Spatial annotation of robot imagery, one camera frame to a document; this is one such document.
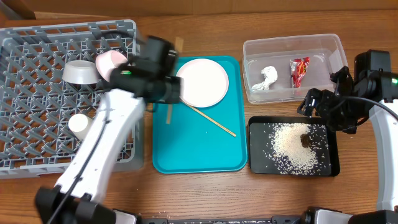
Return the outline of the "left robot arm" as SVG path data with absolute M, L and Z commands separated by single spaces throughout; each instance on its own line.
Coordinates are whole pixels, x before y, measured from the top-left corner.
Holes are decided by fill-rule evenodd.
M 137 217 L 103 206 L 116 159 L 130 130 L 148 103 L 184 102 L 192 108 L 217 104 L 228 91 L 228 76 L 219 65 L 174 74 L 181 41 L 150 36 L 139 55 L 112 67 L 109 53 L 96 59 L 109 83 L 99 110 L 78 153 L 52 189 L 42 187 L 35 206 L 43 223 L 136 223 Z

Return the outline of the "white round plate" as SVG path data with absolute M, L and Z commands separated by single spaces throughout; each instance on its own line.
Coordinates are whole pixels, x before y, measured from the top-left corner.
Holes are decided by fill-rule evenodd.
M 179 68 L 177 76 L 182 79 L 180 99 L 190 106 L 211 107 L 219 103 L 228 92 L 228 74 L 214 60 L 191 60 Z

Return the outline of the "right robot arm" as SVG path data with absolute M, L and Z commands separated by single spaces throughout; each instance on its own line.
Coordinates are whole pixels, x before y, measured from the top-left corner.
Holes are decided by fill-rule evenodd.
M 366 121 L 373 126 L 379 170 L 376 211 L 349 215 L 315 208 L 303 218 L 310 223 L 397 223 L 397 74 L 389 52 L 368 50 L 354 59 L 354 73 L 346 67 L 331 75 L 333 92 L 323 91 L 311 107 L 334 131 L 354 134 Z

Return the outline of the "brown food scrap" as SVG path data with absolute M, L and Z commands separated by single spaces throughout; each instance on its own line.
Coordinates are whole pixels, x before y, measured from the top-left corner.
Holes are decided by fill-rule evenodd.
M 308 147 L 310 147 L 312 145 L 310 136 L 308 134 L 302 134 L 300 136 L 300 140 L 301 140 L 301 143 L 302 143 L 303 147 L 308 148 Z

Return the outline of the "wooden chopstick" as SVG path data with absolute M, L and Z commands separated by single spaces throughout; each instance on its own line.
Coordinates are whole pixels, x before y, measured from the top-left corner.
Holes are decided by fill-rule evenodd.
M 184 43 L 184 40 L 181 37 L 175 38 L 175 49 L 178 53 L 182 53 L 183 43 Z M 171 123 L 171 117 L 172 117 L 172 105 L 168 105 L 167 118 L 166 118 L 166 122 L 165 122 L 166 124 Z
M 219 122 L 215 121 L 214 119 L 212 119 L 211 117 L 209 117 L 208 115 L 206 115 L 205 113 L 201 112 L 199 109 L 184 103 L 186 106 L 188 106 L 190 109 L 192 109 L 193 111 L 197 112 L 198 114 L 200 114 L 202 117 L 206 118 L 208 121 L 212 122 L 213 124 L 215 124 L 217 127 L 221 128 L 222 130 L 226 131 L 228 134 L 232 135 L 233 137 L 236 137 L 236 134 L 232 131 L 230 131 L 228 128 L 224 127 L 223 125 L 221 125 Z

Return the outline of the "rice pile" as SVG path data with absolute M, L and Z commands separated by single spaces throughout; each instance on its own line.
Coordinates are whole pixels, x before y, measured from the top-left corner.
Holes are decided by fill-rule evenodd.
M 326 126 L 308 123 L 273 123 L 269 127 L 270 143 L 263 150 L 282 175 L 328 175 L 330 173 L 329 143 Z M 300 136 L 308 134 L 312 145 L 303 147 Z

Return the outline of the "red snack wrapper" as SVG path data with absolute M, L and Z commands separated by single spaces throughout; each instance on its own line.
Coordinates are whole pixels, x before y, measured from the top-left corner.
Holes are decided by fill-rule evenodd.
M 307 73 L 307 68 L 310 63 L 309 57 L 296 58 L 290 60 L 290 71 L 292 78 L 292 88 L 300 88 L 301 82 Z

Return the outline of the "white paper cup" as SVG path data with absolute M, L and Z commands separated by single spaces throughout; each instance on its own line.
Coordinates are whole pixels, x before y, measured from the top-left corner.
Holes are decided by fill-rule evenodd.
M 74 114 L 68 121 L 70 131 L 79 139 L 84 140 L 91 128 L 93 120 L 85 114 Z

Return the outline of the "white tissue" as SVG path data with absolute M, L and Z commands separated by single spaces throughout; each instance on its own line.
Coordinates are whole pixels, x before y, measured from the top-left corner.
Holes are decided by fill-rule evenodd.
M 264 76 L 264 81 L 253 85 L 252 89 L 254 91 L 268 90 L 278 79 L 277 70 L 273 66 L 263 68 L 261 74 Z

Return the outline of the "pink bowl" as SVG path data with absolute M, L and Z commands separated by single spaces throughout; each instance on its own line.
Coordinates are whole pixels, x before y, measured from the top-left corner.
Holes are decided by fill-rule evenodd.
M 116 50 L 109 50 L 96 57 L 95 65 L 101 77 L 109 82 L 112 70 L 126 62 L 127 58 L 122 53 Z

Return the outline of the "grey bowl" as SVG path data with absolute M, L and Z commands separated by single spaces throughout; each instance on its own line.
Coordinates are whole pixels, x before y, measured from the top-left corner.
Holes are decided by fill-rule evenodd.
M 65 64 L 62 79 L 72 84 L 89 85 L 97 83 L 100 75 L 93 62 L 74 60 Z

